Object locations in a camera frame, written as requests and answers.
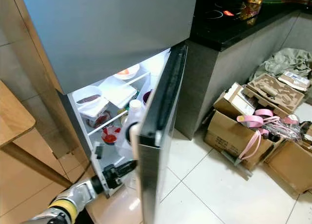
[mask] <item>white plastic lid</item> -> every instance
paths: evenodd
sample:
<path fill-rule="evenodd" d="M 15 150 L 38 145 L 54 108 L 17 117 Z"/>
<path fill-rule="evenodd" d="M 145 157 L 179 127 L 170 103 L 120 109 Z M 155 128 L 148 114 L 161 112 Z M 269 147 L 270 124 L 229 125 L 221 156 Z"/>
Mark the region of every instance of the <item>white plastic lid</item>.
<path fill-rule="evenodd" d="M 142 107 L 141 101 L 139 100 L 132 100 L 129 103 L 129 108 L 133 111 L 140 111 Z"/>

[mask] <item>black countertop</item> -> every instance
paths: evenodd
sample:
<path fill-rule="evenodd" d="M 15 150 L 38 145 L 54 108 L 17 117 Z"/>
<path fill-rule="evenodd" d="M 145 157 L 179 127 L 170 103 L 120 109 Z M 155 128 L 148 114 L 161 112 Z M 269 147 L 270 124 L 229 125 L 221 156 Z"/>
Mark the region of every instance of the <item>black countertop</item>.
<path fill-rule="evenodd" d="M 202 17 L 195 15 L 190 40 L 217 51 L 224 51 L 247 36 L 296 10 L 312 13 L 311 6 L 294 3 L 263 3 L 258 15 L 244 21 L 204 20 Z"/>

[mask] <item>white bowl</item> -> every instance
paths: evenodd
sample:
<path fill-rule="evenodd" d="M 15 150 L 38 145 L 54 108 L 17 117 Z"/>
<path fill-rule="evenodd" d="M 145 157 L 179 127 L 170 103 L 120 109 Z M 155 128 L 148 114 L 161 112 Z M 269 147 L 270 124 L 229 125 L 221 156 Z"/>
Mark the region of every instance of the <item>white bowl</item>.
<path fill-rule="evenodd" d="M 140 65 L 135 64 L 125 70 L 120 71 L 119 73 L 114 74 L 114 77 L 121 79 L 121 80 L 131 79 L 137 74 L 139 69 L 140 69 Z"/>
<path fill-rule="evenodd" d="M 100 95 L 96 99 L 92 101 L 86 101 L 84 103 L 78 103 L 80 100 L 84 98 L 88 98 L 93 95 Z M 102 91 L 97 86 L 86 86 L 77 91 L 73 92 L 73 98 L 78 108 L 93 108 L 96 104 L 103 98 Z"/>

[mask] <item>robotic arm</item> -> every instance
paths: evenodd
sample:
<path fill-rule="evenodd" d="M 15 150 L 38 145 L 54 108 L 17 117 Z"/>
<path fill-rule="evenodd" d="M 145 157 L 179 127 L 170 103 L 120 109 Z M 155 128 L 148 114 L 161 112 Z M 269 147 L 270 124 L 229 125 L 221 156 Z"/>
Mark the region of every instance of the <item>robotic arm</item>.
<path fill-rule="evenodd" d="M 136 161 L 129 161 L 118 167 L 113 164 L 105 167 L 103 175 L 108 187 L 114 189 L 121 185 L 120 178 L 136 166 Z M 73 224 L 79 212 L 103 191 L 103 186 L 95 175 L 60 193 L 45 211 L 22 224 Z"/>

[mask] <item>wooden table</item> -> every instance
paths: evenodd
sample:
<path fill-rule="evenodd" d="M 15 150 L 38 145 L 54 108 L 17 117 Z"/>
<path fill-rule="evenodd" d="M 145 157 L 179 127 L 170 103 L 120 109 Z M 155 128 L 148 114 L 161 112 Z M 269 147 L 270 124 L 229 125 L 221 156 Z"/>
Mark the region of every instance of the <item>wooden table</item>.
<path fill-rule="evenodd" d="M 13 143 L 35 127 L 35 119 L 0 81 L 0 150 L 52 181 L 69 187 L 72 183 L 54 169 Z"/>

